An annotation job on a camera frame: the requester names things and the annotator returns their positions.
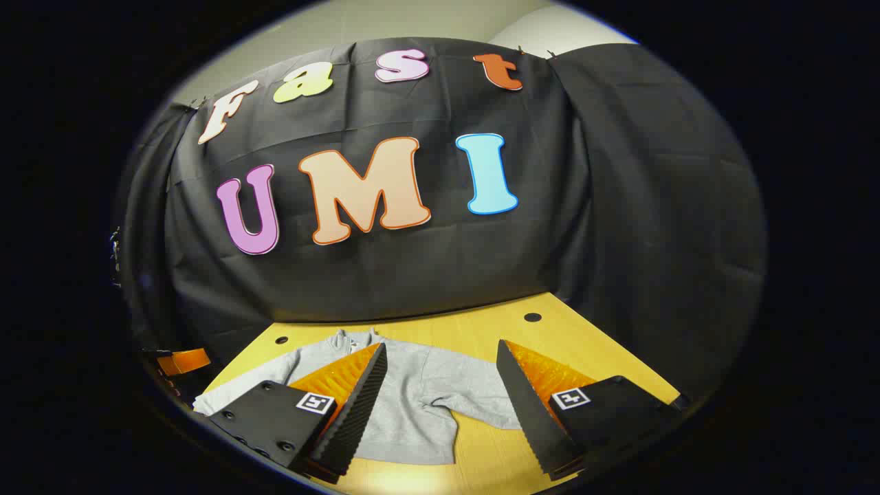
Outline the black backdrop cloth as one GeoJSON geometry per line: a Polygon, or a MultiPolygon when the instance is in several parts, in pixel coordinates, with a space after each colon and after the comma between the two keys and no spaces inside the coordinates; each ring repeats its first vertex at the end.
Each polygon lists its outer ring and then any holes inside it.
{"type": "Polygon", "coordinates": [[[212,370],[274,322],[368,322],[549,292],[704,400],[766,278],[758,182],[720,113],[638,44],[544,59],[384,38],[172,104],[116,195],[144,350],[212,370]]]}

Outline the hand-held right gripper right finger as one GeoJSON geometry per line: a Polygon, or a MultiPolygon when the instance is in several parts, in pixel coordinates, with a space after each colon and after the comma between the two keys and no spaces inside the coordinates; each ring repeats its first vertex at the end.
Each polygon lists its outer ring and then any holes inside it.
{"type": "Polygon", "coordinates": [[[553,481],[600,472],[653,444],[690,405],[663,401],[617,374],[594,379],[501,340],[496,368],[541,469],[553,481]]]}

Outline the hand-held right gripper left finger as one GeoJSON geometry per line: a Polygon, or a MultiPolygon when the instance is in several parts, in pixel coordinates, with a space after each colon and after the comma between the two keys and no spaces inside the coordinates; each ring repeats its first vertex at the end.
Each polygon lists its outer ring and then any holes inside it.
{"type": "Polygon", "coordinates": [[[371,419],[386,371],[383,342],[332,361],[276,358],[204,393],[195,419],[253,457],[336,483],[371,419]]]}

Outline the grey zip-neck sweatshirt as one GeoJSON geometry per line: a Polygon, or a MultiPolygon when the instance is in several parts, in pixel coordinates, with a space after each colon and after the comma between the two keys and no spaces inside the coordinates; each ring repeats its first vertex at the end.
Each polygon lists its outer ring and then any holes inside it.
{"type": "Polygon", "coordinates": [[[290,385],[327,364],[384,344],[388,370],[355,457],[383,463],[454,463],[458,423],[453,413],[494,428],[520,430],[509,395],[494,364],[437,347],[392,340],[374,329],[338,330],[274,358],[204,392],[194,410],[213,415],[263,380],[290,385]]]}

